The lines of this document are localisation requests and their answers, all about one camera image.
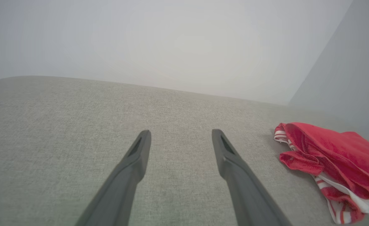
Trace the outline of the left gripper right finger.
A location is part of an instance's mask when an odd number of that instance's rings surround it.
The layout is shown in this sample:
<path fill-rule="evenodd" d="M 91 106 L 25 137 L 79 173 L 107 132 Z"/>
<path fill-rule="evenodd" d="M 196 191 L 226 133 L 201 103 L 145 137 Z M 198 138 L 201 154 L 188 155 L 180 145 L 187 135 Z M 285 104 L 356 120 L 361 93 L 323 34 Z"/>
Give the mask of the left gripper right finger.
<path fill-rule="evenodd" d="M 220 176 L 226 181 L 239 226 L 290 226 L 291 222 L 222 130 L 212 130 Z"/>

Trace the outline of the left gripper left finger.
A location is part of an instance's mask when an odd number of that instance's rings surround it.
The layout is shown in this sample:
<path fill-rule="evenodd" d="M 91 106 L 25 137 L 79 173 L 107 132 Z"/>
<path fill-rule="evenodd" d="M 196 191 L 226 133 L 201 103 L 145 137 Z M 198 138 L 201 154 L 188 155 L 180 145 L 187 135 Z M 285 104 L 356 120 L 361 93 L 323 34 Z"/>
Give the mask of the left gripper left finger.
<path fill-rule="evenodd" d="M 151 132 L 143 130 L 76 222 L 77 226 L 127 226 L 138 183 L 150 155 Z"/>

